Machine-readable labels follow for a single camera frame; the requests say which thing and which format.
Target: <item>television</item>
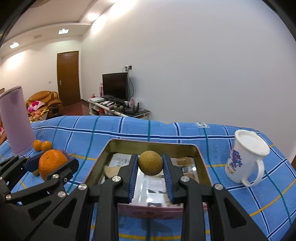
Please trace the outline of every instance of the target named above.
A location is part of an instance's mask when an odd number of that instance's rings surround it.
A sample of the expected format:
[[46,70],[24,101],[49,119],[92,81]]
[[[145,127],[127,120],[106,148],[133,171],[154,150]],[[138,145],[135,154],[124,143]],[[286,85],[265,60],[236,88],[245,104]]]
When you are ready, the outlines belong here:
[[104,98],[128,100],[127,72],[103,74]]

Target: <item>tablecloth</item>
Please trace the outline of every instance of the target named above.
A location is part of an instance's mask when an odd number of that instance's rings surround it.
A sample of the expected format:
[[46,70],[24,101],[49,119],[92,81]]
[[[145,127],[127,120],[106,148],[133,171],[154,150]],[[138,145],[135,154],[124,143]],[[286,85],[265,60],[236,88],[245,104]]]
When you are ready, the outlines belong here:
[[[195,144],[207,165],[212,183],[223,184],[250,214],[270,241],[279,241],[296,217],[296,172],[289,161],[263,133],[249,128],[205,123],[169,123],[129,117],[61,116],[32,124],[36,138],[52,141],[79,160],[79,170],[65,184],[70,193],[86,178],[108,140],[113,138],[152,142]],[[232,182],[224,168],[238,129],[255,131],[270,147],[264,159],[266,174],[254,187]],[[27,155],[34,156],[33,149]],[[0,146],[0,157],[11,157],[8,141]],[[254,180],[254,173],[249,180]],[[37,185],[40,177],[26,173],[13,192]],[[180,240],[181,220],[141,220],[119,217],[120,240]],[[206,238],[210,240],[208,222]]]

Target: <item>white mug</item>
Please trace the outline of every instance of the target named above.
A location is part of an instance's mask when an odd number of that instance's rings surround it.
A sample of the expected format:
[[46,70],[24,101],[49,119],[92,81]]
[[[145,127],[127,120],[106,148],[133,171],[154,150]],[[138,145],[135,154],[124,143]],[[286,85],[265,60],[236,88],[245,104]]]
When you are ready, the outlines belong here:
[[[237,130],[234,137],[235,145],[225,166],[226,175],[236,183],[255,186],[264,175],[263,158],[269,154],[269,146],[253,131]],[[257,167],[258,175],[251,184],[248,178]]]

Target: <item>orange fruit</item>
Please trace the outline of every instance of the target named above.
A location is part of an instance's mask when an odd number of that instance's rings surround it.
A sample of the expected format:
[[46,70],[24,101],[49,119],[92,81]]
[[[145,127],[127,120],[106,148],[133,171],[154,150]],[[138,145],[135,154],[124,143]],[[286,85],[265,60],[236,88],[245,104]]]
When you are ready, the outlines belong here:
[[41,151],[41,141],[40,140],[35,140],[33,142],[33,148],[35,149],[35,151]]
[[46,175],[67,162],[67,157],[56,149],[48,150],[39,159],[38,169],[40,176],[45,181]]
[[50,141],[44,141],[41,144],[41,150],[42,151],[48,151],[52,148],[52,143]]

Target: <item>pink tumbler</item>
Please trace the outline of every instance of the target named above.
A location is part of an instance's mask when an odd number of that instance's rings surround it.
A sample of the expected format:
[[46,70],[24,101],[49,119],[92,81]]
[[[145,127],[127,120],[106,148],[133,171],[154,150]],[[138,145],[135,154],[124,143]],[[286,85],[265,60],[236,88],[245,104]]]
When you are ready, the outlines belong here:
[[0,95],[0,114],[12,152],[18,156],[24,155],[32,148],[36,138],[20,85]]

